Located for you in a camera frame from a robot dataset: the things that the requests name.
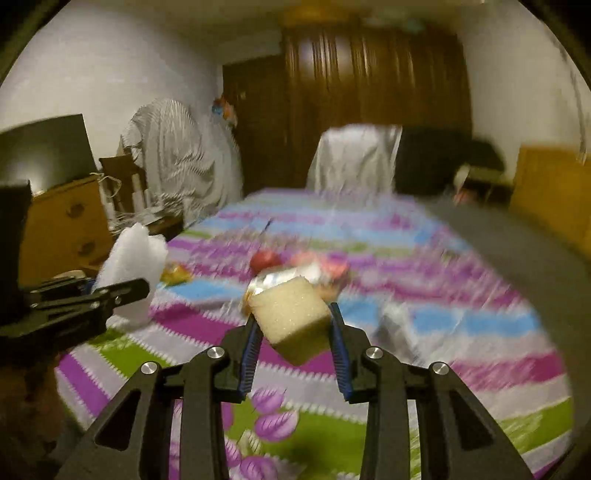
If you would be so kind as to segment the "beige sponge block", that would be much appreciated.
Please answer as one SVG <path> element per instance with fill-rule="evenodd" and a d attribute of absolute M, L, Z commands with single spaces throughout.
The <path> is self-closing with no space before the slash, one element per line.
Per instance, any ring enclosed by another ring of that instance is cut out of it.
<path fill-rule="evenodd" d="M 304 365 L 329 349 L 332 313 L 304 277 L 250 296 L 249 309 L 270 346 L 291 365 Z"/>

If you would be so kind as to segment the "white medicine tablet box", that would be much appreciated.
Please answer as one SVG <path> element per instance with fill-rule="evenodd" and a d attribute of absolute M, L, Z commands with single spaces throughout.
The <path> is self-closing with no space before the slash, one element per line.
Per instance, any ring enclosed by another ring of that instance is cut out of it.
<path fill-rule="evenodd" d="M 250 297 L 297 277 L 303 277 L 311 285 L 318 285 L 325 279 L 325 275 L 322 274 L 322 269 L 318 262 L 295 267 L 273 267 L 263 270 L 249 281 L 249 285 L 245 289 L 245 295 L 242 297 L 242 313 L 249 316 Z"/>

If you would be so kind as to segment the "white plastic trash bin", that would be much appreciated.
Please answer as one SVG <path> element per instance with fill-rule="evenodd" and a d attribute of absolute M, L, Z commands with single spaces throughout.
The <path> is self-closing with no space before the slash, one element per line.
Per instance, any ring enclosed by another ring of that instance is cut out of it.
<path fill-rule="evenodd" d="M 63 431 L 61 356 L 1 367 L 1 477 L 41 479 Z"/>

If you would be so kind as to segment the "yellow plastic wrapper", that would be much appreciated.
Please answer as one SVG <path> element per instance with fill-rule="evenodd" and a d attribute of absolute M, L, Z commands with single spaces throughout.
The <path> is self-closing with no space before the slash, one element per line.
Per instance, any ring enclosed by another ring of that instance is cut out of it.
<path fill-rule="evenodd" d="M 179 263 L 170 263 L 164 267 L 160 281 L 166 286 L 175 286 L 188 283 L 192 278 L 193 275 L 185 266 Z"/>

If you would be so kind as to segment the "wooden chest of drawers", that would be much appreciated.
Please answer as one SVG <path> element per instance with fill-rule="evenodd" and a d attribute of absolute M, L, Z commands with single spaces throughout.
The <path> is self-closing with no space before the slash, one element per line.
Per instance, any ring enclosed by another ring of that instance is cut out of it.
<path fill-rule="evenodd" d="M 32 199 L 20 251 L 19 283 L 30 286 L 70 270 L 94 268 L 114 243 L 96 177 Z"/>

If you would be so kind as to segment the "grey striped draped cloth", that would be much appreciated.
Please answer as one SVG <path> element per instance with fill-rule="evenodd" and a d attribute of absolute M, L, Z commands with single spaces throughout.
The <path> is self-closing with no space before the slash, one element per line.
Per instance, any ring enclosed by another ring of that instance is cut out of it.
<path fill-rule="evenodd" d="M 242 164 L 228 122 L 174 99 L 140 107 L 121 146 L 146 174 L 151 198 L 190 225 L 243 198 Z"/>

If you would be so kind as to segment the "black flat television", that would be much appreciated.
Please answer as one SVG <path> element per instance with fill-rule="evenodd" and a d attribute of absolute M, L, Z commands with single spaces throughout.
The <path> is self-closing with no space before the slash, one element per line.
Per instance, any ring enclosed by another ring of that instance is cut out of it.
<path fill-rule="evenodd" d="M 81 114 L 53 117 L 1 132 L 1 180 L 27 181 L 34 194 L 97 171 Z"/>

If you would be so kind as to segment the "red apple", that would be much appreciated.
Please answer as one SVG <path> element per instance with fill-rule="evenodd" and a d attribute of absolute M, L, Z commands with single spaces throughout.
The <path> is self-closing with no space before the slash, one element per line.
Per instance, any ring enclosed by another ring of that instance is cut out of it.
<path fill-rule="evenodd" d="M 249 268 L 253 275 L 259 275 L 263 270 L 283 265 L 280 255 L 269 249 L 260 249 L 252 255 Z"/>

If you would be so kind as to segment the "colourful striped bed sheet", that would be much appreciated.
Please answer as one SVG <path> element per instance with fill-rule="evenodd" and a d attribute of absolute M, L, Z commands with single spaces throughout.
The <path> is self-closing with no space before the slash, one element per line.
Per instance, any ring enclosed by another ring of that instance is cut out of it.
<path fill-rule="evenodd" d="M 565 453 L 571 389 L 537 313 L 447 225 L 394 196 L 265 190 L 190 226 L 168 257 L 191 280 L 158 289 L 143 327 L 114 320 L 57 367 L 77 422 L 89 426 L 142 363 L 186 362 L 242 323 L 249 262 L 263 248 L 283 261 L 313 252 L 346 264 L 338 299 L 346 323 L 405 363 L 449 364 L 535 475 Z M 360 474 L 367 408 L 342 399 L 329 354 L 294 367 L 263 346 L 252 394 L 222 418 L 232 478 Z"/>

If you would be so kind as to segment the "pink cardboard box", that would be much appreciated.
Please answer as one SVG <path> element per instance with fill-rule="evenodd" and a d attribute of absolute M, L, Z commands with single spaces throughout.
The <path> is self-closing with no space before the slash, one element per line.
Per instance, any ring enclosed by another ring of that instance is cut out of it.
<path fill-rule="evenodd" d="M 315 287 L 325 302 L 334 302 L 338 299 L 351 278 L 348 263 L 331 259 L 321 253 L 311 251 L 297 253 L 288 260 L 288 265 L 297 268 L 300 275 Z"/>

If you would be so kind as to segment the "dark wooden door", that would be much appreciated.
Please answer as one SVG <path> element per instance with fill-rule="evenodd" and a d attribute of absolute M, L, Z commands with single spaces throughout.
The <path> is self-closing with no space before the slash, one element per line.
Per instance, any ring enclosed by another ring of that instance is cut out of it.
<path fill-rule="evenodd" d="M 270 55 L 222 67 L 223 94 L 235 107 L 243 193 L 290 185 L 284 59 Z"/>

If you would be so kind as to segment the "wooden headboard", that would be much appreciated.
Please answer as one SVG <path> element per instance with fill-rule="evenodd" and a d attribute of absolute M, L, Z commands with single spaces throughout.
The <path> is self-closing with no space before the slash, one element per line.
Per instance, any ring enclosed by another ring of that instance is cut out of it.
<path fill-rule="evenodd" d="M 520 148 L 510 210 L 590 255 L 590 156 L 558 147 Z"/>

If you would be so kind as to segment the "silver fabric covered chair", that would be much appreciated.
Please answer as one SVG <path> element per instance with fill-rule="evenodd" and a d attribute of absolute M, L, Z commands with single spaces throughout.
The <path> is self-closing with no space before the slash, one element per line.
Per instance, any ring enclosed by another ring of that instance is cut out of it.
<path fill-rule="evenodd" d="M 391 193 L 402 134 L 398 125 L 349 124 L 325 131 L 305 187 L 317 193 Z"/>

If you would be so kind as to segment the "black draped clothing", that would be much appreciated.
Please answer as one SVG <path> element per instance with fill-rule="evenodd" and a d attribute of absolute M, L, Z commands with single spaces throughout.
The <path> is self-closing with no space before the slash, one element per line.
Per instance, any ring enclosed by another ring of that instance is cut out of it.
<path fill-rule="evenodd" d="M 394 164 L 394 190 L 419 197 L 442 195 L 464 165 L 505 171 L 503 160 L 488 141 L 459 131 L 403 126 Z"/>

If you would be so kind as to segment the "dark wooden wardrobe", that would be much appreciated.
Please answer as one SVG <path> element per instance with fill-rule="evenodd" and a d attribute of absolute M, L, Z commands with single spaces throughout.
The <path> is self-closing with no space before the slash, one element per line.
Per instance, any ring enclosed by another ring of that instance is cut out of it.
<path fill-rule="evenodd" d="M 322 133 L 349 124 L 469 133 L 471 94 L 458 36 L 346 24 L 283 29 L 291 183 L 304 186 Z"/>

